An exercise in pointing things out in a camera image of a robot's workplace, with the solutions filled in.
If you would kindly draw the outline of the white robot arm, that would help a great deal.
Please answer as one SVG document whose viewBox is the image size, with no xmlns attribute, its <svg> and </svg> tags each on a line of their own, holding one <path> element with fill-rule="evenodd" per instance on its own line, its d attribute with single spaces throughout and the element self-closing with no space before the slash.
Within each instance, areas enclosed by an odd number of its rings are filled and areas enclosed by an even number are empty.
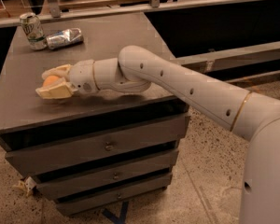
<svg viewBox="0 0 280 224">
<path fill-rule="evenodd" d="M 280 224 L 280 100 L 168 62 L 137 46 L 113 59 L 86 60 L 45 71 L 43 99 L 101 90 L 141 92 L 155 83 L 249 142 L 239 224 Z"/>
</svg>

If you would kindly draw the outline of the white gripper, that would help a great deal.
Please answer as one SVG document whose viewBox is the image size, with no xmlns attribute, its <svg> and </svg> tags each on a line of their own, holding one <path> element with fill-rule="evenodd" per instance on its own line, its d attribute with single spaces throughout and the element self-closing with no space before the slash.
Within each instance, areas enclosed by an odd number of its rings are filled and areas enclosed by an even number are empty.
<svg viewBox="0 0 280 224">
<path fill-rule="evenodd" d="M 46 87 L 42 85 L 35 90 L 43 99 L 69 98 L 76 90 L 80 95 L 90 95 L 99 91 L 94 79 L 94 60 L 80 61 L 73 66 L 60 65 L 42 74 L 43 79 L 49 76 L 56 76 L 59 79 L 51 85 Z"/>
</svg>

